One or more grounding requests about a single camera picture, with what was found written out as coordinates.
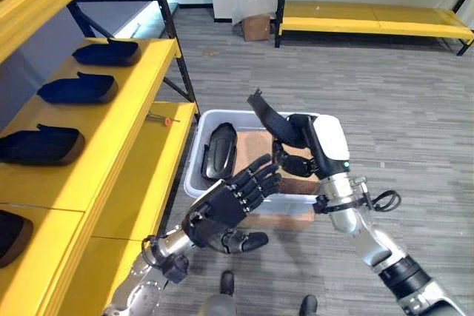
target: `person's foot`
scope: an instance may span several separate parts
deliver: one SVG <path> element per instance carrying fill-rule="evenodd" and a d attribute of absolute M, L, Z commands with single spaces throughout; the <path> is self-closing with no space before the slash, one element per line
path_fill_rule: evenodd
<path fill-rule="evenodd" d="M 306 295 L 299 308 L 299 316 L 310 316 L 318 309 L 318 301 L 314 295 Z"/>
<path fill-rule="evenodd" d="M 221 275 L 221 294 L 234 295 L 234 273 L 230 270 Z"/>

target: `robotic hand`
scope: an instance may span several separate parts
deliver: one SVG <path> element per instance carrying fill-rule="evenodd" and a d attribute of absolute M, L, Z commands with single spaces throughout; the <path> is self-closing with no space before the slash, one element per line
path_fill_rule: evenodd
<path fill-rule="evenodd" d="M 271 156 L 264 155 L 228 181 L 217 181 L 188 209 L 182 228 L 145 238 L 141 254 L 103 316 L 150 316 L 168 281 L 186 278 L 189 261 L 184 253 L 195 246 L 235 254 L 267 244 L 263 232 L 245 234 L 236 227 L 278 190 L 278 165 L 270 161 Z"/>
<path fill-rule="evenodd" d="M 390 211 L 400 204 L 400 196 L 389 190 L 372 200 L 365 180 L 349 177 L 349 150 L 337 118 L 304 114 L 283 118 L 265 102 L 260 90 L 248 102 L 274 137 L 273 160 L 291 174 L 318 177 L 322 194 L 313 205 L 315 213 L 328 214 L 337 231 L 352 237 L 357 254 L 382 279 L 407 315 L 467 316 L 439 282 L 372 223 L 371 209 Z M 282 144 L 309 148 L 312 158 L 289 155 Z M 387 197 L 391 197 L 387 204 L 378 204 Z"/>

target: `mechanical finger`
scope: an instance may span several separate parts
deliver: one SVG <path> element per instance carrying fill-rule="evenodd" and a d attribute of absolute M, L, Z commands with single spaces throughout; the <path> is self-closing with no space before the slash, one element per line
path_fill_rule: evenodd
<path fill-rule="evenodd" d="M 263 201 L 264 199 L 264 196 L 261 192 L 261 190 L 259 188 L 255 188 L 246 198 L 245 198 L 245 201 L 244 201 L 244 205 L 245 205 L 245 212 L 250 212 L 252 211 L 253 209 L 251 208 L 251 206 L 253 206 L 253 203 L 255 201 L 257 201 L 258 199 L 260 199 Z"/>
<path fill-rule="evenodd" d="M 222 237 L 222 246 L 229 254 L 249 252 L 268 243 L 268 236 L 263 232 L 246 235 L 238 229 L 228 230 Z"/>
<path fill-rule="evenodd" d="M 278 164 L 271 164 L 260 169 L 257 173 L 253 175 L 252 178 L 255 178 L 257 181 L 262 181 L 267 175 L 273 174 L 278 170 Z"/>
<path fill-rule="evenodd" d="M 249 212 L 250 212 L 250 211 L 253 211 L 253 210 L 255 210 L 257 207 L 259 207 L 260 204 L 264 202 L 264 199 L 265 199 L 265 197 L 264 197 L 262 194 L 260 194 L 260 195 L 257 197 L 257 199 L 255 199 L 254 201 L 252 201 L 252 202 L 247 206 L 248 211 L 249 211 Z"/>
<path fill-rule="evenodd" d="M 281 174 L 279 174 L 279 173 L 273 174 L 270 177 L 265 178 L 260 183 L 260 187 L 261 187 L 262 192 L 264 193 L 265 190 L 273 188 L 274 186 L 278 186 L 278 184 L 280 183 L 280 180 L 281 180 Z"/>
<path fill-rule="evenodd" d="M 269 155 L 269 154 L 266 154 L 266 155 L 263 155 L 261 156 L 260 158 L 257 158 L 254 160 L 254 162 L 252 162 L 249 166 L 248 166 L 248 170 L 251 172 L 251 173 L 254 173 L 258 170 L 258 168 L 260 168 L 261 166 L 264 166 L 265 164 L 267 164 L 268 162 L 270 162 L 272 160 L 272 156 Z"/>
<path fill-rule="evenodd" d="M 242 244 L 242 252 L 250 252 L 268 243 L 268 236 L 263 232 L 252 232 Z"/>
<path fill-rule="evenodd" d="M 240 190 L 238 190 L 237 196 L 240 198 L 247 199 L 247 195 L 253 192 L 254 189 L 258 188 L 258 181 L 256 179 L 250 179 Z"/>
<path fill-rule="evenodd" d="M 236 185 L 237 187 L 244 186 L 251 178 L 252 174 L 264 164 L 272 160 L 271 155 L 263 155 L 252 162 L 247 168 L 237 173 L 233 178 L 227 181 L 228 185 Z"/>

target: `black shoe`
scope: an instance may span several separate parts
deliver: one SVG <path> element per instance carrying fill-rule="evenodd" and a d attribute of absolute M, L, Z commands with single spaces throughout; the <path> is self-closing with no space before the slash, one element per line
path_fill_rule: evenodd
<path fill-rule="evenodd" d="M 32 234 L 30 220 L 0 210 L 0 268 L 13 262 L 27 248 Z"/>
<path fill-rule="evenodd" d="M 318 301 L 314 295 L 306 295 L 299 308 L 299 316 L 310 316 L 318 309 Z"/>
<path fill-rule="evenodd" d="M 221 275 L 221 294 L 234 295 L 234 273 L 226 270 Z"/>

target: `screwdriver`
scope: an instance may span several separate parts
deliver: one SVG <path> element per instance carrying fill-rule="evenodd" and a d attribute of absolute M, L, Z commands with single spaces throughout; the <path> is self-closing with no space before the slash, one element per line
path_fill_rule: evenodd
<path fill-rule="evenodd" d="M 165 125 L 166 127 L 170 126 L 173 123 L 173 121 L 180 122 L 179 120 L 176 120 L 174 118 L 167 118 L 166 116 L 153 114 L 150 111 L 148 112 L 146 119 L 153 120 L 153 121 L 161 121 L 163 125 Z"/>

